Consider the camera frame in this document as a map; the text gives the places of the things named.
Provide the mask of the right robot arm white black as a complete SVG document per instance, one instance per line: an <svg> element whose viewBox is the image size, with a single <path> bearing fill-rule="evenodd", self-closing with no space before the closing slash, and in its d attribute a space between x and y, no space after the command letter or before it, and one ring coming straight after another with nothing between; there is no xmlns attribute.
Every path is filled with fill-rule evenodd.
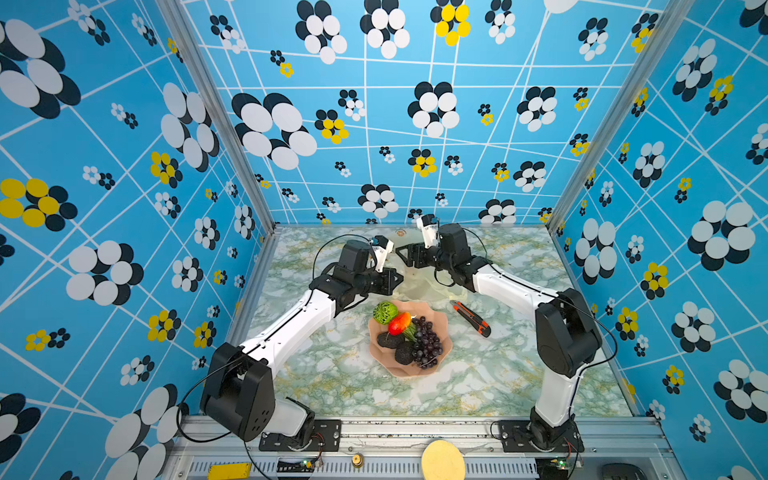
<svg viewBox="0 0 768 480"><path fill-rule="evenodd" d="M491 297L526 316L535 327L536 349L545 365L542 389L530 413L530 442L541 451L560 445L575 429L573 403L584 371L602 349L596 320L573 288L546 289L496 267L468 251L446 252L422 243L395 249L408 267L446 271L453 283Z"/></svg>

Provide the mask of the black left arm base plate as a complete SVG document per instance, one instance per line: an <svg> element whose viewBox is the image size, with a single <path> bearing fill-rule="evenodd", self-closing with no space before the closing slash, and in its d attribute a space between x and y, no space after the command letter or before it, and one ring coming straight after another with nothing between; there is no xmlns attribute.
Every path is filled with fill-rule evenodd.
<svg viewBox="0 0 768 480"><path fill-rule="evenodd" d="M341 432L340 419L315 419L302 426L295 436L264 433L258 448L262 452L337 452Z"/></svg>

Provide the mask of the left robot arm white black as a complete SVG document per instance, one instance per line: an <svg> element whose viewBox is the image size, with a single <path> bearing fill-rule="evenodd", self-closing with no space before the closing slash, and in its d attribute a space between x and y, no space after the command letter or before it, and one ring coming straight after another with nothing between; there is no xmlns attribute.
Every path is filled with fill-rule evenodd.
<svg viewBox="0 0 768 480"><path fill-rule="evenodd" d="M200 408L245 442L277 434L297 447L310 442L315 413L296 400L279 400L274 377L316 330L370 294L390 296L404 277L394 268L344 272L336 268L266 330L240 345L216 349L205 379Z"/></svg>

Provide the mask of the dark purple grape bunch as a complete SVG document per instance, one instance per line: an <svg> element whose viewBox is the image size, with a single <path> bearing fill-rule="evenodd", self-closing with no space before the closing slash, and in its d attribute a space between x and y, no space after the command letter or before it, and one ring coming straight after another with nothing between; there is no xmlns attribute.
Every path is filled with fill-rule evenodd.
<svg viewBox="0 0 768 480"><path fill-rule="evenodd" d="M417 327L417 340L414 343L414 362L423 370L431 369L438 363L443 353L442 342L434 330L433 323L425 317L414 317L412 323Z"/></svg>

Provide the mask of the translucent yellowish plastic bag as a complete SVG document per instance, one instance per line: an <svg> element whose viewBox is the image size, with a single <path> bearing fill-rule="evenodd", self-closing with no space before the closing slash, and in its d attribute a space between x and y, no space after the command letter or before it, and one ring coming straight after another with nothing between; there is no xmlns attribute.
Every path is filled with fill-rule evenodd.
<svg viewBox="0 0 768 480"><path fill-rule="evenodd" d="M388 256L387 264L395 267L404 276L404 282L394 293L399 300L420 301L444 307L450 300L466 300L469 297L470 292L465 288L458 285L449 287L452 278L445 270L435 272L433 267L407 267L395 252Z"/></svg>

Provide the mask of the green kiwi fruit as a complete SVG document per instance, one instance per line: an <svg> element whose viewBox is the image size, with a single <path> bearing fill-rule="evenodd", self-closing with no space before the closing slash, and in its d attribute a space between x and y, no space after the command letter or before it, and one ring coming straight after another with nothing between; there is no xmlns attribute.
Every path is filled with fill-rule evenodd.
<svg viewBox="0 0 768 480"><path fill-rule="evenodd" d="M388 325L398 315L398 307L389 301L380 302L373 311L373 319L380 325Z"/></svg>

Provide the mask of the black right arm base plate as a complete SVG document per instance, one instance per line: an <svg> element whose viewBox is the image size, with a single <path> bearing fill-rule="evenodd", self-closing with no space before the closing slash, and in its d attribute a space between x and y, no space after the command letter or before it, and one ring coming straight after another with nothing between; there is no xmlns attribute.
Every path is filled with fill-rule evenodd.
<svg viewBox="0 0 768 480"><path fill-rule="evenodd" d="M500 420L492 432L506 453L575 455L585 450L573 419L558 427L551 427L546 422Z"/></svg>

